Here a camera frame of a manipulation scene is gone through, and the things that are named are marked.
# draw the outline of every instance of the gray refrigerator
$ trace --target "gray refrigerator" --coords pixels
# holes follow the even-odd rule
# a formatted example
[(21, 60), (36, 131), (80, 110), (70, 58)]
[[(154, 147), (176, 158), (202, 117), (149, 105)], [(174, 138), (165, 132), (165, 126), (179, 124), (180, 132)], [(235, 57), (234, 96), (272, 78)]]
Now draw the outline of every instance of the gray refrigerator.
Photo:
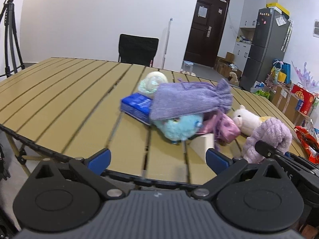
[(276, 17), (280, 15), (272, 8), (260, 9), (258, 12), (253, 42), (239, 83), (239, 86), (246, 91), (250, 91), (255, 81), (266, 80), (274, 59), (283, 60), (284, 58), (281, 48), (289, 22), (284, 18), (286, 24), (279, 26)]

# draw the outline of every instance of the yellow bag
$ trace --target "yellow bag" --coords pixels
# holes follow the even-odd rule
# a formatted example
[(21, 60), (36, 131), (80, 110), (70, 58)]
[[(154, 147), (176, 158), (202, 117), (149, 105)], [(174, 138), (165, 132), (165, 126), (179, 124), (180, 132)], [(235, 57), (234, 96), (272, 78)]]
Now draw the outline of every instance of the yellow bag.
[[(272, 77), (275, 78), (276, 73), (275, 73), (274, 67), (272, 68), (271, 73), (272, 73)], [(278, 82), (284, 82), (286, 80), (286, 77), (287, 75), (280, 71), (278, 74)]]

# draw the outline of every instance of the door handle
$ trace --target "door handle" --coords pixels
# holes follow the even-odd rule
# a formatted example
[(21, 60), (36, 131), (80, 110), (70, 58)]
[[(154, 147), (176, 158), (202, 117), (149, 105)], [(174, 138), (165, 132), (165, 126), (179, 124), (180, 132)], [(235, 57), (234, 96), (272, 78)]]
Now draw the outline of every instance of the door handle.
[(207, 29), (207, 35), (206, 35), (206, 37), (210, 37), (211, 31), (212, 31), (212, 27), (209, 26), (208, 29)]

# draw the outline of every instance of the red gift box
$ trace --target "red gift box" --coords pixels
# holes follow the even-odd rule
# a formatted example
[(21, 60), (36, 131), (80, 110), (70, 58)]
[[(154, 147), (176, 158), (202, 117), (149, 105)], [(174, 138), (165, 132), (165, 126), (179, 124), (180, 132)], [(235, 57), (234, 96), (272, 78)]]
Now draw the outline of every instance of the red gift box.
[(291, 92), (296, 94), (299, 99), (303, 100), (303, 106), (301, 107), (300, 112), (308, 115), (310, 107), (315, 100), (315, 96), (310, 92), (307, 92), (304, 88), (301, 88), (295, 84), (293, 85)]

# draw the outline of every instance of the white pole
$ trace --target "white pole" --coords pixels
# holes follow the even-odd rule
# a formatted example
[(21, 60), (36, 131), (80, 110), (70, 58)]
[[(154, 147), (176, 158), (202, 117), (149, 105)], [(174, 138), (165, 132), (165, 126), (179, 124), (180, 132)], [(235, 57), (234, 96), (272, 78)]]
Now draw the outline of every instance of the white pole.
[(168, 39), (169, 39), (169, 33), (170, 33), (170, 30), (171, 30), (171, 23), (172, 23), (172, 21), (173, 21), (173, 18), (171, 18), (171, 19), (169, 20), (169, 23), (168, 23), (167, 38), (166, 38), (166, 44), (165, 44), (165, 49), (164, 49), (162, 69), (164, 69), (164, 64), (165, 64), (165, 59), (166, 59), (166, 54), (167, 54)]

